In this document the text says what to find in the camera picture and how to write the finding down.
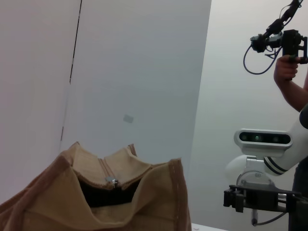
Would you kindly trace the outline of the person's bare hand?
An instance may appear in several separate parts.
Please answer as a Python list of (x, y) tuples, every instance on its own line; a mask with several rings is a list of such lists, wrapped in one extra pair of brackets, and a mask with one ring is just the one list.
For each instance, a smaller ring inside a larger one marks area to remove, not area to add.
[(299, 57), (284, 55), (280, 57), (275, 65), (274, 80), (278, 83), (291, 81), (297, 74)]

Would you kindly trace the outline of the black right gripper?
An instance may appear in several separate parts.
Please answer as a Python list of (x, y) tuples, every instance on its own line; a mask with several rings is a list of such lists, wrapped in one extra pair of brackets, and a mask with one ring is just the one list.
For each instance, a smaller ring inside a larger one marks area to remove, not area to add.
[(308, 206), (308, 199), (299, 192), (279, 189), (273, 185), (237, 186), (231, 185), (224, 191), (223, 206), (235, 207), (242, 213), (245, 208), (290, 213), (301, 205)]

